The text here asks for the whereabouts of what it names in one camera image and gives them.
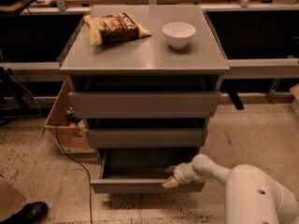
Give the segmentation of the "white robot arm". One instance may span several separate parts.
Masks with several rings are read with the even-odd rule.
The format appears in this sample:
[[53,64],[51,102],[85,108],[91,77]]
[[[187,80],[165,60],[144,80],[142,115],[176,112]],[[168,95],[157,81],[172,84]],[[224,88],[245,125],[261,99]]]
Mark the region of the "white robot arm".
[[292,224],[299,215],[294,194],[263,170],[248,164],[233,169],[208,156],[168,167],[166,189],[213,177],[225,187],[225,224]]

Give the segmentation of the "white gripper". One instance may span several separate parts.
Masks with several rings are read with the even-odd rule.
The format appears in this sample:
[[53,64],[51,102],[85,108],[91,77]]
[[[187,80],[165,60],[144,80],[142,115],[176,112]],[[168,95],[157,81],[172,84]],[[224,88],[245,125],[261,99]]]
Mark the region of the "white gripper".
[[173,174],[173,176],[167,178],[162,184],[166,189],[175,188],[178,186],[178,183],[181,185],[188,184],[197,177],[197,173],[194,171],[191,162],[167,167],[164,172],[166,174]]

